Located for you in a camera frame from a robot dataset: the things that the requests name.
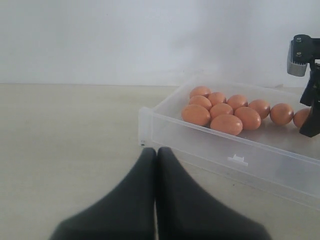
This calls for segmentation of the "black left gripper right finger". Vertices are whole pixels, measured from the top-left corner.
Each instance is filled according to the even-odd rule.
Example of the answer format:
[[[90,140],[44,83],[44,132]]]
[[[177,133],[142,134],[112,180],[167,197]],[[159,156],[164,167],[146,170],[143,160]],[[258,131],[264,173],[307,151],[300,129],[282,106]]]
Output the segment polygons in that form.
[[[183,168],[169,147],[156,166],[156,214],[161,240],[269,240],[260,223],[224,205]]]

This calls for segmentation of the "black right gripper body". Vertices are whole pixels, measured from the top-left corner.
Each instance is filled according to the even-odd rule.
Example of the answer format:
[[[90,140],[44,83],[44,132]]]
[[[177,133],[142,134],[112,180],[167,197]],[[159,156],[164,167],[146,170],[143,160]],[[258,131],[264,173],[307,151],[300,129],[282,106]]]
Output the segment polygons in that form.
[[[316,61],[310,62],[310,75],[306,88],[300,98],[300,103],[312,106],[320,102],[320,64]]]

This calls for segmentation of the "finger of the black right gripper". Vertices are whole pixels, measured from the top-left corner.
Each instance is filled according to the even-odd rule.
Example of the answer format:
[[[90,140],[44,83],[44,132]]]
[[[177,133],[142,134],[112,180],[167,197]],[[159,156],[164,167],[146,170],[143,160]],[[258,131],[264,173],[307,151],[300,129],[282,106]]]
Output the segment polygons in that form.
[[[299,133],[306,137],[315,137],[320,134],[320,101],[314,100],[308,117],[302,124]]]

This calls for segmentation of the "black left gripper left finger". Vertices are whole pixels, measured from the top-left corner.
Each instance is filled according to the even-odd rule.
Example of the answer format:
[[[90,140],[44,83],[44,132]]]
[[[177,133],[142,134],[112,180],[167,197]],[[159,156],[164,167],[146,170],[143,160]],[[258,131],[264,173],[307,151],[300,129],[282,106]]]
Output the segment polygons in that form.
[[[52,240],[155,239],[155,173],[157,154],[144,148],[129,173],[105,197],[63,220]]]

